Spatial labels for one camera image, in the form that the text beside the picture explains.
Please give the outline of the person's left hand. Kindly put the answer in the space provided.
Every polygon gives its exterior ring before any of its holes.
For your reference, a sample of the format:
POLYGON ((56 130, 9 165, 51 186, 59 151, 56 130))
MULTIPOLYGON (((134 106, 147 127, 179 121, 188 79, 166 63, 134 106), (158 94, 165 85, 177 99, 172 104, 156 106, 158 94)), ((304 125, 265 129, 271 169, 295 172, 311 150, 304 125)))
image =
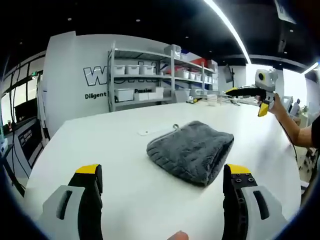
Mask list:
POLYGON ((186 232, 180 230, 170 236, 167 240, 189 240, 189 236, 186 232))

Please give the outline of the person's right hand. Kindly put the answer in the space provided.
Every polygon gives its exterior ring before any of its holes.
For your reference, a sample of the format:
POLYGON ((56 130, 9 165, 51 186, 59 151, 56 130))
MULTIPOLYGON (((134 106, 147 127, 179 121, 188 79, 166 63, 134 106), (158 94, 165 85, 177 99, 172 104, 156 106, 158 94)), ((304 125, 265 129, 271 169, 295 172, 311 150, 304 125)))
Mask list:
POLYGON ((284 106, 282 105, 280 96, 275 93, 273 98, 273 106, 269 109, 269 111, 275 116, 286 113, 284 106))

